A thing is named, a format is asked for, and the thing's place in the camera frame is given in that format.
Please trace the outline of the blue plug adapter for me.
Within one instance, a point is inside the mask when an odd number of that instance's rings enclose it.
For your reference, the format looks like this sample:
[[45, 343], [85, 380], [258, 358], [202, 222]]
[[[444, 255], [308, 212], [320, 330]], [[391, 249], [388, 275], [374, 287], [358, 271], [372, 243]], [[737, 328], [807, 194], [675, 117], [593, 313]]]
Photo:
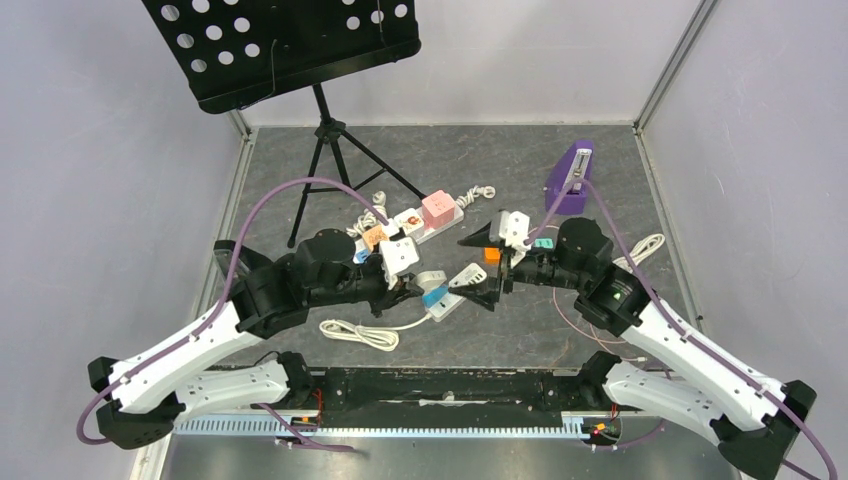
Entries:
[[422, 303], [425, 308], [429, 309], [439, 303], [448, 293], [448, 286], [441, 285], [422, 296]]

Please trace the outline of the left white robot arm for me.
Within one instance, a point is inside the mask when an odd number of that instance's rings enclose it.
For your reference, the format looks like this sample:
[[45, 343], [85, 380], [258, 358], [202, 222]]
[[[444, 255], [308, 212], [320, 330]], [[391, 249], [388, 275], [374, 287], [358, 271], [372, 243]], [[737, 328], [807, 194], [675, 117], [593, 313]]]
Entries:
[[362, 263], [345, 233], [325, 229], [277, 260], [230, 244], [232, 287], [192, 324], [124, 360], [99, 357], [88, 375], [96, 396], [87, 413], [99, 439], [125, 450], [167, 436], [192, 418], [238, 407], [301, 408], [315, 383], [303, 357], [283, 352], [238, 370], [217, 363], [302, 325], [317, 307], [365, 302], [374, 315], [422, 294], [414, 267], [416, 242], [380, 242]]

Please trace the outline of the orange power strip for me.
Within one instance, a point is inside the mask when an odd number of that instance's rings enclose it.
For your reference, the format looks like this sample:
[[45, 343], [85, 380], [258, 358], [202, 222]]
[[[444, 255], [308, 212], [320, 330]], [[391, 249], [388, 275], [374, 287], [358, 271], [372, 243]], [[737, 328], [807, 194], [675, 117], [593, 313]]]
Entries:
[[502, 258], [501, 251], [495, 247], [485, 247], [483, 249], [483, 261], [487, 265], [497, 265]]

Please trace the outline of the white cube socket adapter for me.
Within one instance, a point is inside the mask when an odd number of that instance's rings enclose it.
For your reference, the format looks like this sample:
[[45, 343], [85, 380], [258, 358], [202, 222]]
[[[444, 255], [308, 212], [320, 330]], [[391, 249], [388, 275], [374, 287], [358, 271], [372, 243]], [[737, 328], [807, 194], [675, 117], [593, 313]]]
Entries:
[[407, 237], [418, 239], [425, 233], [426, 224], [417, 209], [406, 209], [397, 214], [393, 220]]

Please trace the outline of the white multicolour power strip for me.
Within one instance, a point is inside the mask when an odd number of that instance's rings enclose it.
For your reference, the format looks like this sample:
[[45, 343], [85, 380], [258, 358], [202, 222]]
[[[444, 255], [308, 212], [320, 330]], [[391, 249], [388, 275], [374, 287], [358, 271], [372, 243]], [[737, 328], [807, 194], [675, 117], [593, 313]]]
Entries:
[[[426, 241], [450, 229], [451, 227], [459, 224], [464, 219], [464, 211], [459, 206], [456, 206], [454, 209], [454, 218], [452, 220], [440, 227], [431, 227], [428, 226], [423, 220], [423, 217], [421, 216], [422, 211], [423, 208], [419, 207], [416, 209], [416, 213], [412, 215], [411, 210], [407, 209], [406, 211], [396, 216], [396, 220], [399, 220], [400, 218], [404, 219], [404, 226], [407, 225], [409, 219], [418, 220], [419, 226], [415, 226], [411, 231], [411, 237], [416, 241], [417, 244], [425, 243]], [[370, 255], [370, 250], [366, 246], [366, 242], [361, 238], [356, 239], [354, 245], [355, 251], [353, 255], [353, 262], [355, 264], [362, 264], [365, 259]]]

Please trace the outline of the teal charger cube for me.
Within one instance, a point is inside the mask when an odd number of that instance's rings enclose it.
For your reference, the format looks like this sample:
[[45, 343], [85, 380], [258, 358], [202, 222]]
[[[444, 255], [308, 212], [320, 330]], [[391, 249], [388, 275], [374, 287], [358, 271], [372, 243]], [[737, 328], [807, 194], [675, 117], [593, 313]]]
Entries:
[[534, 241], [533, 248], [552, 251], [555, 248], [555, 242], [550, 238], [537, 238]]

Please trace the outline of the white plug adapter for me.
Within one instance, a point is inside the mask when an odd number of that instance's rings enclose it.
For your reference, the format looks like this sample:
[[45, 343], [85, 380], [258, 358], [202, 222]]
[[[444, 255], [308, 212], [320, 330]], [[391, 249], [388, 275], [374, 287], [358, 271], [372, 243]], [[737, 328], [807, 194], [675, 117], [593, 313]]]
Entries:
[[429, 293], [440, 287], [447, 280], [443, 270], [422, 271], [415, 276], [414, 283], [423, 293]]

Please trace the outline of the beige cube socket adapter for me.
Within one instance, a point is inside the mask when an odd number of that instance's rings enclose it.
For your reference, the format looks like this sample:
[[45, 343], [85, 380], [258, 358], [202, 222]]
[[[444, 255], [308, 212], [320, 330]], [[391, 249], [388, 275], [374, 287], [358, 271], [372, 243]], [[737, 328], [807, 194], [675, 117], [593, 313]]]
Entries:
[[381, 242], [390, 240], [390, 237], [385, 231], [383, 225], [376, 225], [366, 230], [362, 233], [361, 238], [369, 252], [373, 252], [377, 249]]

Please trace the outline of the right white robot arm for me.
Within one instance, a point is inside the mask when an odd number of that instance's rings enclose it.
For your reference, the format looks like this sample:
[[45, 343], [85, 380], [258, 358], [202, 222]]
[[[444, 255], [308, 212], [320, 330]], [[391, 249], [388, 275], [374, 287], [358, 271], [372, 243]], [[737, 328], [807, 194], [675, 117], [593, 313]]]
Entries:
[[800, 424], [816, 400], [806, 383], [782, 382], [734, 357], [678, 315], [650, 287], [612, 259], [612, 241], [582, 217], [565, 220], [550, 248], [528, 245], [527, 218], [504, 213], [463, 238], [464, 247], [499, 253], [494, 276], [456, 292], [493, 309], [516, 283], [570, 289], [575, 309], [592, 326], [663, 362], [676, 380], [656, 378], [600, 351], [582, 367], [580, 400], [633, 407], [684, 427], [714, 445], [754, 479], [773, 479], [784, 466]]

